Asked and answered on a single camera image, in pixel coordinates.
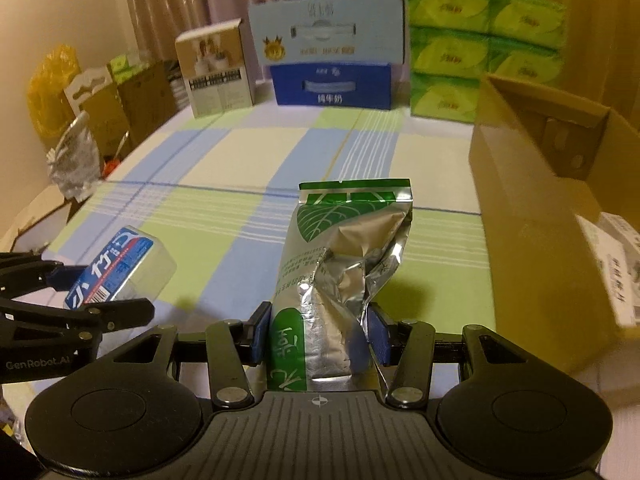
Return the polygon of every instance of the screw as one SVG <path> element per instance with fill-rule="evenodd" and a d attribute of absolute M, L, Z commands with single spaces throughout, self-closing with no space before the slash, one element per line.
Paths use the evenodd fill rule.
<path fill-rule="evenodd" d="M 242 388 L 238 388 L 236 386 L 228 386 L 226 388 L 222 388 L 218 390 L 216 393 L 216 397 L 221 402 L 225 404 L 235 404 L 237 402 L 242 402 L 249 396 L 249 393 Z"/>
<path fill-rule="evenodd" d="M 402 404 L 411 404 L 422 399 L 422 390 L 412 386 L 402 386 L 393 390 L 391 396 Z"/>

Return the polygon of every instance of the green leaf print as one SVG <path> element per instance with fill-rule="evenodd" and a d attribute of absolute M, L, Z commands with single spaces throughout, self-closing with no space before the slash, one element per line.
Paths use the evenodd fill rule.
<path fill-rule="evenodd" d="M 296 222 L 300 235 L 310 242 L 332 225 L 378 211 L 395 200 L 389 191 L 310 194 L 298 208 Z"/>

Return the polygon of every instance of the foil tea bag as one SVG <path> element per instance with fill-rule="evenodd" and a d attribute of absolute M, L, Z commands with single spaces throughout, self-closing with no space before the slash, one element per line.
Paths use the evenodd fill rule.
<path fill-rule="evenodd" d="M 100 153 L 89 130 L 89 114 L 80 112 L 55 148 L 47 153 L 51 181 L 66 199 L 82 202 L 100 181 Z"/>
<path fill-rule="evenodd" d="M 378 387 L 369 302 L 398 268 L 412 220 L 408 179 L 300 184 L 270 325 L 268 387 Z"/>

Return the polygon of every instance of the circular pad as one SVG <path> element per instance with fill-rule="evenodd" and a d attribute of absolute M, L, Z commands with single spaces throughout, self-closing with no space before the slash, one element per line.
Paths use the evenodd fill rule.
<path fill-rule="evenodd" d="M 80 397 L 71 408 L 71 416 L 88 430 L 116 431 L 135 424 L 145 411 L 145 401 L 138 394 L 109 389 Z"/>
<path fill-rule="evenodd" d="M 592 465 L 609 439 L 609 410 L 569 377 L 545 379 L 516 372 L 461 382 L 438 406 L 443 436 L 499 477 L 560 476 Z"/>
<path fill-rule="evenodd" d="M 509 392 L 495 399 L 494 415 L 512 430 L 544 433 L 564 422 L 566 408 L 552 395 L 525 390 Z"/>
<path fill-rule="evenodd" d="M 91 368 L 44 390 L 29 406 L 27 435 L 45 465 L 74 475 L 129 476 L 191 444 L 202 415 L 186 386 L 148 365 Z"/>

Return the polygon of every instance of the white wall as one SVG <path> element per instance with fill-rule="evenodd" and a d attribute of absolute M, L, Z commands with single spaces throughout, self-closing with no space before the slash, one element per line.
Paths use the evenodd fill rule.
<path fill-rule="evenodd" d="M 0 235 L 48 184 L 45 153 L 25 92 L 44 56 L 60 43 L 82 68 L 135 48 L 126 0 L 0 0 Z"/>

